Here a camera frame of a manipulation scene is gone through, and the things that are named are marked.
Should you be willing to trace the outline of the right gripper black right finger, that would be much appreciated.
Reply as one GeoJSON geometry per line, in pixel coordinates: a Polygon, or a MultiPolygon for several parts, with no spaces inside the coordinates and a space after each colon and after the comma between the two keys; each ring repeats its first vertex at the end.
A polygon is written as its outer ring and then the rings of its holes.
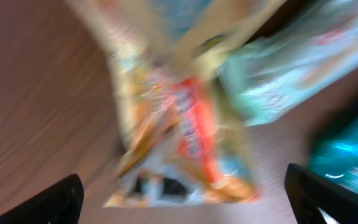
{"type": "Polygon", "coordinates": [[[325,223],[321,210],[339,223],[358,223],[358,194],[298,164],[288,165],[284,186],[298,223],[325,223]]]}

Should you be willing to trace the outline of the teal mouthwash bottle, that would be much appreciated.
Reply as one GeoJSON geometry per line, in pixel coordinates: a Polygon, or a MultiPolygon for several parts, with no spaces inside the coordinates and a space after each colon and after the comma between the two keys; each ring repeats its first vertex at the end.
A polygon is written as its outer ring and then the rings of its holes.
{"type": "Polygon", "coordinates": [[[358,115],[316,146],[309,169],[358,194],[358,115]]]}

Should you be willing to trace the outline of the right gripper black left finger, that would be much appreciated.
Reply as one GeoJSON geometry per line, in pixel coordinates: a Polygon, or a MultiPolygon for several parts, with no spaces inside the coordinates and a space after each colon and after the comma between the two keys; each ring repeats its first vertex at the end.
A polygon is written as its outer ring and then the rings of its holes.
{"type": "Polygon", "coordinates": [[[78,224],[83,200],[81,179],[71,174],[0,215],[0,224],[78,224]]]}

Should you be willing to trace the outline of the light teal packet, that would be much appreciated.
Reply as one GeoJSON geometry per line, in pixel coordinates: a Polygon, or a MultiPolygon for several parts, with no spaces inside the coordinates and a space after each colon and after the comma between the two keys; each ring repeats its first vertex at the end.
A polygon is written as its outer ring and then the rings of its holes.
{"type": "Polygon", "coordinates": [[[246,125],[274,122],[358,68],[358,0],[309,3],[281,31],[245,44],[219,80],[246,125]]]}

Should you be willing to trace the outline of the yellow snack chip bag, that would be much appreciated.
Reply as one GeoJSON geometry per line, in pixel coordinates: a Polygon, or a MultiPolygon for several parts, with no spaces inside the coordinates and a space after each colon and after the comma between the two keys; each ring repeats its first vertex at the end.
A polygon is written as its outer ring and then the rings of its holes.
{"type": "Polygon", "coordinates": [[[242,116],[218,80],[281,1],[82,0],[68,6],[106,55],[125,153],[107,207],[257,198],[242,116]]]}

